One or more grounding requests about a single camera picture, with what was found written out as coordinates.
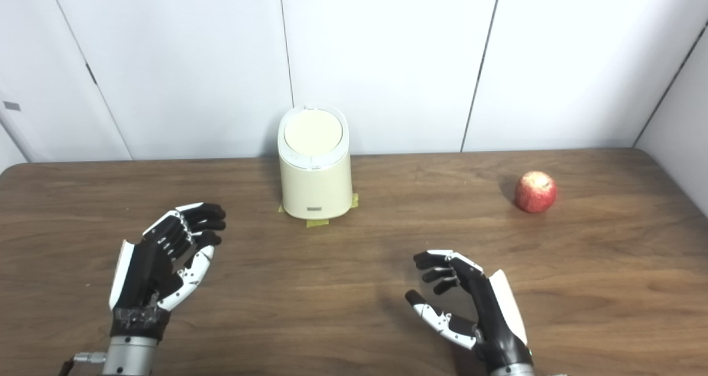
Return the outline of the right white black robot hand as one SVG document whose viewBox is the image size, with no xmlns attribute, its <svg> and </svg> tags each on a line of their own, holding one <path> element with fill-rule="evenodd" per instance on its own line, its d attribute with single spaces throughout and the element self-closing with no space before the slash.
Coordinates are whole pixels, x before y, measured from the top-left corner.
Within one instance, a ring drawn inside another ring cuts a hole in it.
<svg viewBox="0 0 708 376">
<path fill-rule="evenodd" d="M 475 306 L 477 319 L 472 321 L 409 290 L 405 299 L 435 333 L 474 353 L 488 375 L 535 374 L 523 318 L 503 270 L 486 275 L 480 265 L 447 249 L 417 253 L 414 263 L 423 271 L 423 282 L 436 283 L 436 295 L 458 287 L 470 295 Z"/>
</svg>

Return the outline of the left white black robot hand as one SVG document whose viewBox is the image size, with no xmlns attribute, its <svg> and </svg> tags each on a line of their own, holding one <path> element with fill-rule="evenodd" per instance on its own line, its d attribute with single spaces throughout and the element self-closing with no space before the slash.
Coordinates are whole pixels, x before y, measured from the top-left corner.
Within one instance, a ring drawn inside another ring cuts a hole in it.
<svg viewBox="0 0 708 376">
<path fill-rule="evenodd" d="M 161 341 L 172 311 L 201 285 L 226 227 L 220 205 L 207 202 L 167 211 L 122 242 L 109 297 L 110 336 Z"/>
</svg>

